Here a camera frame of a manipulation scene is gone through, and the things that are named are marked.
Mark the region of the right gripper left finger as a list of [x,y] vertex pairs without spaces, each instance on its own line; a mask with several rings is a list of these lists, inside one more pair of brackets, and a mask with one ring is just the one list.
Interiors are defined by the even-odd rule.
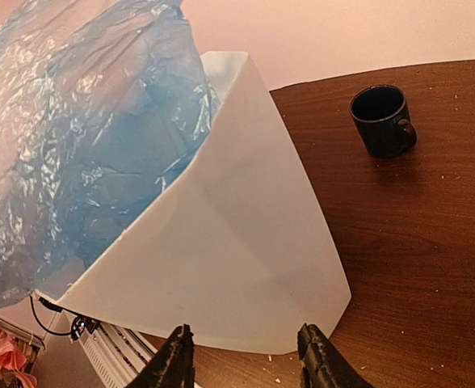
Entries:
[[176,327],[151,361],[127,388],[194,388],[193,333],[190,326]]

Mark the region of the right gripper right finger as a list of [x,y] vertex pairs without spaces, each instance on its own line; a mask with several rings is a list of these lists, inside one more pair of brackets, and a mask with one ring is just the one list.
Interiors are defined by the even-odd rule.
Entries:
[[300,387],[373,388],[315,324],[305,323],[298,331],[297,352],[301,362]]

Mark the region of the white faceted trash bin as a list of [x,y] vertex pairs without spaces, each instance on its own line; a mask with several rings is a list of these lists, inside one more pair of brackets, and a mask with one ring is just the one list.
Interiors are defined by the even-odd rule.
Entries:
[[106,323],[201,346],[285,354],[306,323],[330,335],[351,291],[296,148],[250,55],[207,52],[221,101],[189,167],[89,268],[38,294]]

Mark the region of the blue plastic trash bag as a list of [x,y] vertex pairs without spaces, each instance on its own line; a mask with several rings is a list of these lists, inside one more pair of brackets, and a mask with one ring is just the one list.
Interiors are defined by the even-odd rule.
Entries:
[[0,308],[93,264],[219,107],[179,1],[26,1],[0,27]]

